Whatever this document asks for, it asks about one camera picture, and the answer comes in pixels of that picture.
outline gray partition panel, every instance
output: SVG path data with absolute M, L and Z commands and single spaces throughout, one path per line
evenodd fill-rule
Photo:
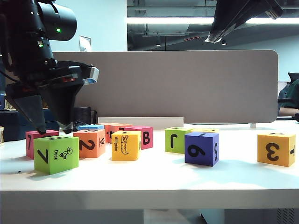
M 77 106 L 100 117 L 184 116 L 186 123 L 272 122 L 277 116 L 278 56 L 272 50 L 56 52 L 93 64 L 97 84 Z

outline white table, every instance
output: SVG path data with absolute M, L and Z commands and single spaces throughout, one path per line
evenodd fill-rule
M 80 159 L 78 168 L 54 175 L 34 170 L 25 140 L 5 142 L 1 210 L 299 208 L 299 161 L 290 167 L 256 161 L 257 134 L 298 133 L 296 121 L 200 127 L 220 129 L 214 167 L 186 164 L 183 154 L 165 152 L 161 130 L 137 161 L 111 161 L 107 144 L 99 158 Z

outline person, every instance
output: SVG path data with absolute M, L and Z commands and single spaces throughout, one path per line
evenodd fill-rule
M 299 113 L 299 79 L 291 83 L 285 98 L 291 98 L 292 100 L 281 103 L 279 116 L 294 117 L 296 113 Z

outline green block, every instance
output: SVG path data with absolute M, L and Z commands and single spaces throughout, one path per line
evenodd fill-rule
M 52 136 L 34 139 L 34 169 L 55 174 L 79 166 L 79 138 Z
M 165 129 L 165 151 L 185 154 L 185 134 L 193 128 L 170 127 Z

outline toy block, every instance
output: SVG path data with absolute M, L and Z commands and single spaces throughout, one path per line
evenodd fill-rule
M 59 135 L 59 131 L 47 130 L 46 134 L 40 134 L 37 131 L 26 132 L 26 156 L 34 159 L 34 139 L 45 138 Z
M 112 134 L 112 160 L 137 160 L 140 151 L 140 131 L 117 131 Z
M 218 160 L 218 133 L 191 132 L 185 135 L 185 163 L 212 167 Z
M 79 138 L 53 136 L 34 139 L 34 169 L 55 174 L 79 166 Z
M 208 133 L 218 133 L 219 129 L 214 128 L 194 128 L 191 132 L 208 132 Z
M 170 127 L 165 129 L 165 151 L 171 153 L 185 153 L 185 134 L 193 128 Z
M 153 127 L 131 126 L 125 127 L 125 131 L 141 131 L 141 149 L 153 148 Z
M 257 161 L 289 167 L 295 162 L 295 134 L 257 135 Z
M 96 125 L 103 125 L 104 126 L 104 129 L 106 131 L 106 140 L 107 140 L 107 142 L 108 142 L 108 139 L 111 138 L 110 133 L 108 132 L 109 125 L 115 125 L 115 124 L 117 124 L 117 123 L 108 122 L 108 123 L 98 123 L 98 124 L 96 124 Z
M 117 131 L 123 131 L 125 127 L 133 126 L 131 124 L 110 124 L 106 129 L 106 141 L 111 143 L 112 134 Z
M 73 133 L 79 138 L 79 157 L 98 158 L 105 152 L 105 130 L 80 130 Z
M 104 129 L 103 125 L 82 125 L 77 127 L 78 131 L 80 130 L 90 130 L 90 129 Z

